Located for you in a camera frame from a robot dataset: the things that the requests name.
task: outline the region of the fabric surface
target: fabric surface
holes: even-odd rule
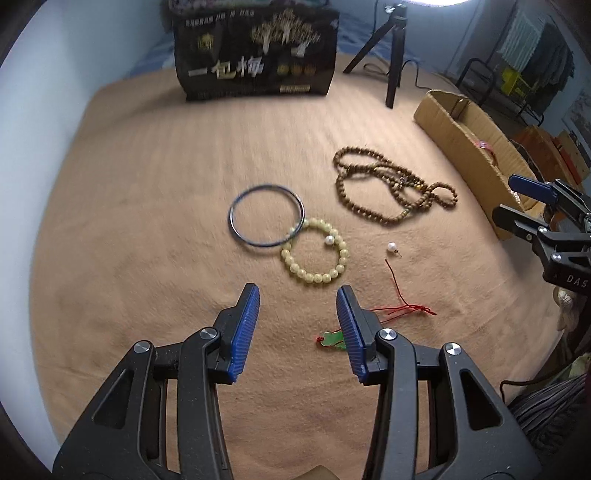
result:
[[[337,59],[337,72],[348,60]],[[336,73],[326,97],[187,104],[171,70],[97,93],[49,200],[33,265],[37,371],[60,440],[136,341],[181,342],[254,282],[261,310],[245,371],[219,388],[235,477],[287,479],[324,465],[342,480],[360,478],[378,389],[359,385],[346,353],[321,349],[315,339],[338,328],[335,297],[343,284],[363,307],[400,304],[384,264],[392,241],[402,255],[390,262],[404,297],[438,314],[403,317],[393,323],[397,331],[417,344],[461,344],[496,387],[537,372],[558,339],[552,286],[526,242],[497,240],[458,172],[414,123],[424,91],[413,81],[407,68],[394,110],[384,106],[384,79],[361,72]],[[451,88],[424,72],[420,82]],[[457,207],[433,205],[393,228],[354,215],[334,185],[332,157],[346,145],[374,148],[428,183],[454,185]],[[343,277],[302,284],[278,249],[256,251],[233,239],[228,207],[260,183],[287,185],[308,216],[340,230],[351,251]],[[345,185],[356,203],[400,211],[379,180]],[[290,204],[271,193],[251,197],[236,215],[239,228],[258,239],[281,236],[294,222]],[[302,234],[293,254],[312,271],[328,271],[337,260],[317,232]],[[174,401],[172,392],[171,457]],[[420,419],[423,469],[424,395]]]

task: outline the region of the stand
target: stand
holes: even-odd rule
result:
[[[407,25],[407,6],[399,4],[395,7],[389,7],[387,13],[390,14],[388,21],[377,29],[368,42],[363,46],[351,63],[343,70],[343,73],[351,71],[359,62],[382,40],[390,30],[392,32],[392,52],[390,55],[390,70],[388,72],[388,90],[386,92],[386,106],[394,108],[394,97],[396,88],[400,87],[400,77],[402,75],[402,62],[404,60],[404,42],[406,39]]]

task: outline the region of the tripod leg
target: tripod leg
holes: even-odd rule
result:
[[[351,73],[351,71],[359,64],[359,62],[363,60],[369,51],[374,48],[382,38],[385,37],[385,35],[392,29],[393,26],[394,19],[392,15],[390,15],[388,21],[375,31],[363,48],[359,50],[359,53],[355,56],[355,58],[351,60],[351,63],[346,66],[346,68],[343,70],[343,73]]]
[[[400,86],[402,62],[404,61],[404,43],[406,28],[396,25],[392,35],[392,53],[390,56],[390,73],[388,75],[388,90],[386,92],[386,106],[394,108],[396,88]]]

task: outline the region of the black bag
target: black bag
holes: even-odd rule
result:
[[[329,8],[199,10],[174,21],[174,59],[187,100],[273,93],[326,95],[339,13]]]

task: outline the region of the metal screw cap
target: metal screw cap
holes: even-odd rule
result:
[[[150,349],[150,343],[146,340],[141,340],[134,345],[135,353],[145,353]]]
[[[444,348],[450,355],[460,355],[460,353],[462,353],[462,347],[457,343],[446,343]]]
[[[391,328],[382,328],[379,331],[379,335],[384,340],[394,340],[398,336],[398,334]]]
[[[217,330],[215,328],[207,327],[199,332],[199,336],[203,340],[211,340],[217,336]]]

